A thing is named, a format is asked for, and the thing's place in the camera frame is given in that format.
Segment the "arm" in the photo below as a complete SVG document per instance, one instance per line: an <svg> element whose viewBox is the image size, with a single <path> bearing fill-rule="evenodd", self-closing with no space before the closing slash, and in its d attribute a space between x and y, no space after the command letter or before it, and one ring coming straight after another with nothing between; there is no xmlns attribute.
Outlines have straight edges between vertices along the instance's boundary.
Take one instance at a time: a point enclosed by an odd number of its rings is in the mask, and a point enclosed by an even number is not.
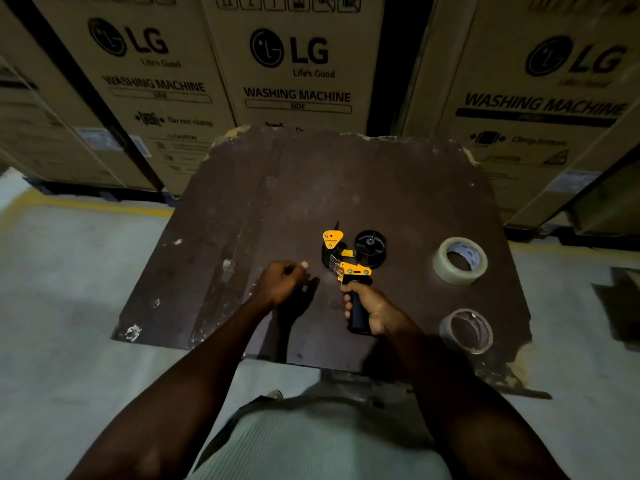
<svg viewBox="0 0 640 480"><path fill-rule="evenodd" d="M438 450L458 479L566 479L540 438L462 356L427 337L379 291L350 282L374 335L391 343L412 382ZM344 295L345 316L352 309Z"/></svg>
<svg viewBox="0 0 640 480"><path fill-rule="evenodd" d="M207 439L260 320L300 284L307 263L275 262L252 297L111 421L68 480L182 479Z"/></svg>

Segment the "lg circular face logo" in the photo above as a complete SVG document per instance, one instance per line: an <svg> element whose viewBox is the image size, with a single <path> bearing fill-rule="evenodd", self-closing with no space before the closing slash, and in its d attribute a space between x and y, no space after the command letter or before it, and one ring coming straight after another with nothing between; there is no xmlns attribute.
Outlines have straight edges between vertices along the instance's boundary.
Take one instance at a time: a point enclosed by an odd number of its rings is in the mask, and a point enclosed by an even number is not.
<svg viewBox="0 0 640 480"><path fill-rule="evenodd" d="M102 47L105 52L117 57L127 53L127 44L120 32L112 24L102 18L89 20L89 33L92 39Z"/></svg>
<svg viewBox="0 0 640 480"><path fill-rule="evenodd" d="M249 40L249 47L253 58L264 67L277 67L284 59L282 40L270 30L254 31Z"/></svg>
<svg viewBox="0 0 640 480"><path fill-rule="evenodd" d="M533 77L551 74L567 62L573 50L572 40L559 35L540 43L527 57L525 70Z"/></svg>

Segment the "wooden board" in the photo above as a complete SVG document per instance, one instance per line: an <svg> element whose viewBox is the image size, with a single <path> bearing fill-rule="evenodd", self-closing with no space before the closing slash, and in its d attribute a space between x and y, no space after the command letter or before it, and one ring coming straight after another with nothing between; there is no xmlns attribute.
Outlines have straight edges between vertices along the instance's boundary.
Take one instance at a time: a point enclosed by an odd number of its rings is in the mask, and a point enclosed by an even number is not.
<svg viewBox="0 0 640 480"><path fill-rule="evenodd" d="M393 378L382 342L347 331L339 282L321 263L321 234L338 220L349 244L365 229L386 236L387 259L373 274L374 286L426 333L438 333L458 308L487 318L494 343L474 358L478 375L524 391L506 364L531 341L529 311L491 186L452 141L265 127L215 145L113 338L131 340L127 330L135 325L137 344L197 346L249 296L270 261L306 260L319 285L292 327L286 362ZM477 242L487 254L488 270L471 286L446 284L433 272L433 254L452 236ZM273 359L261 352L269 349L270 319L252 337L248 356Z"/></svg>

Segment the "floor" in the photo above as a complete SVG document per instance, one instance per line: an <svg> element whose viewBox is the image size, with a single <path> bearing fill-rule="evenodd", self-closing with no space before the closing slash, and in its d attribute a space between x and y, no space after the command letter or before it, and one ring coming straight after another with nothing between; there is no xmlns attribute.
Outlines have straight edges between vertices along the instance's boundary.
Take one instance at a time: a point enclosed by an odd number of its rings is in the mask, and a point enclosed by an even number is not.
<svg viewBox="0 0 640 480"><path fill-rule="evenodd" d="M64 478L108 421L184 354L114 342L120 310L170 210L44 197L0 178L0 477ZM529 387L507 396L572 478L640 469L640 355L611 338L592 284L640 254L512 244L532 322ZM319 371L244 361L214 427L272 389L302 393Z"/></svg>

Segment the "person's left hand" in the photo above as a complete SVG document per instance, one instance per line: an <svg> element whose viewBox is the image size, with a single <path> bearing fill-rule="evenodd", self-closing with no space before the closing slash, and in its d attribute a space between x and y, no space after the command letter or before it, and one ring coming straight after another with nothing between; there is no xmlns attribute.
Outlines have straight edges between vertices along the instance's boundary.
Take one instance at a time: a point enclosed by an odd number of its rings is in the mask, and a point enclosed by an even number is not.
<svg viewBox="0 0 640 480"><path fill-rule="evenodd" d="M252 298L269 310L281 304L291 293L304 284L308 263L302 261L274 261L262 272Z"/></svg>

